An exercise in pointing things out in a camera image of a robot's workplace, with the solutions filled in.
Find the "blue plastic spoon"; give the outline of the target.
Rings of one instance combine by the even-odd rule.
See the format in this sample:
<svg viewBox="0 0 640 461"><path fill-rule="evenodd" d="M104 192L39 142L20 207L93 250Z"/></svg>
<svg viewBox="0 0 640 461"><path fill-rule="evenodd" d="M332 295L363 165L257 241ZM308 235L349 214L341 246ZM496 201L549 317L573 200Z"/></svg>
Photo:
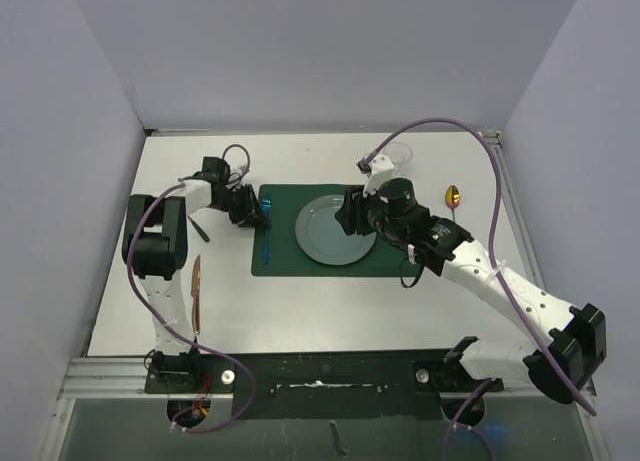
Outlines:
<svg viewBox="0 0 640 461"><path fill-rule="evenodd" d="M265 196L262 199L262 210L266 215L267 219L270 219L270 214L272 210L272 200L270 196ZM267 227L264 231L264 244L263 244L263 264L268 265L270 259L270 228Z"/></svg>

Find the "dark green placemat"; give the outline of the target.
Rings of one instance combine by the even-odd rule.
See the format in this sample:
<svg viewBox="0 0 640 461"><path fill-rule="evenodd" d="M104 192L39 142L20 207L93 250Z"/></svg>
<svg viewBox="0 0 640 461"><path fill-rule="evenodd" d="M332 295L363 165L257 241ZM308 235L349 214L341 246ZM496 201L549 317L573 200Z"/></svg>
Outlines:
<svg viewBox="0 0 640 461"><path fill-rule="evenodd" d="M328 266L312 260L299 247L295 222L310 201L325 195L344 197L346 185L263 184L259 199L270 196L270 259L263 264L264 229L255 231L251 273L266 277L415 277L419 267L406 260L406 253L375 235L375 244L361 260L346 266Z"/></svg>

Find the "teal round plate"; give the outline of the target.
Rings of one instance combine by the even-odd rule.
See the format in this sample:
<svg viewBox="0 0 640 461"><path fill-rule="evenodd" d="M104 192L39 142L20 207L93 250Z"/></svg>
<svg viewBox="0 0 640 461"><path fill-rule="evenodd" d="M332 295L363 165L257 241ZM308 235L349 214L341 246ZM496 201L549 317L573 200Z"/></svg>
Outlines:
<svg viewBox="0 0 640 461"><path fill-rule="evenodd" d="M312 260L328 266L346 266L364 258L375 244L375 235L346 235L335 218L344 197L325 195L307 203L298 213L295 237Z"/></svg>

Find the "clear plastic cup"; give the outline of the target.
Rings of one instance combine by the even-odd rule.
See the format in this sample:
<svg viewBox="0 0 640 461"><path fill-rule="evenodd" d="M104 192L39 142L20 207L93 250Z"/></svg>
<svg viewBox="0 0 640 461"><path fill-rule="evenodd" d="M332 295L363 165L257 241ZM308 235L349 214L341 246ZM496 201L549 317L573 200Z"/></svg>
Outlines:
<svg viewBox="0 0 640 461"><path fill-rule="evenodd" d="M411 147L403 142L390 142L384 148L383 153L394 166L393 176L403 177L408 164L413 158Z"/></svg>

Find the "copper knife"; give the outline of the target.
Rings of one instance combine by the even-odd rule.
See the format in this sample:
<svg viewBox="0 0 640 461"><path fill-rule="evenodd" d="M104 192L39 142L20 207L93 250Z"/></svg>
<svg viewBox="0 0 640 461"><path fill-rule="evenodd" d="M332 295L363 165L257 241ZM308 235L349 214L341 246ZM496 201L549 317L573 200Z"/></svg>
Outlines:
<svg viewBox="0 0 640 461"><path fill-rule="evenodd" d="M201 256L195 258L191 277L192 327L196 335L200 334L200 291L201 291Z"/></svg>

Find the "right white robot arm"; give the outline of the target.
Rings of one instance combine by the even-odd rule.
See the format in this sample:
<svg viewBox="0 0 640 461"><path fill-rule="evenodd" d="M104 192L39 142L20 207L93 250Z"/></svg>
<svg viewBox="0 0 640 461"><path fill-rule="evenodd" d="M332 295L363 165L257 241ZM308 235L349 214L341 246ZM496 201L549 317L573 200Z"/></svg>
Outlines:
<svg viewBox="0 0 640 461"><path fill-rule="evenodd" d="M453 282L527 335L523 343L464 338L445 365L448 383L469 389L478 380L529 381L548 398L570 404L606 357L606 318L579 308L493 263L488 251L454 221L418 204L412 183L385 182L377 194L346 190L336 220L348 235L374 234L403 251L420 271Z"/></svg>

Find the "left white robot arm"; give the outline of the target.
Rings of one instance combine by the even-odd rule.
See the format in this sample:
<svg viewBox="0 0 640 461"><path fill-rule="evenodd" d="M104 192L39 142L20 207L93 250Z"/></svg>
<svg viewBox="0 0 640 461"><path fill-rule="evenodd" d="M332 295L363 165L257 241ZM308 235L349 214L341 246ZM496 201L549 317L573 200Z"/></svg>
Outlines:
<svg viewBox="0 0 640 461"><path fill-rule="evenodd" d="M127 275L155 327L151 373L183 392L198 388L204 377L201 347L187 320L181 287L188 255L187 218L204 208L227 214L238 227L270 226L253 188L232 174L224 158L206 157L200 170L161 195L130 196L123 231Z"/></svg>

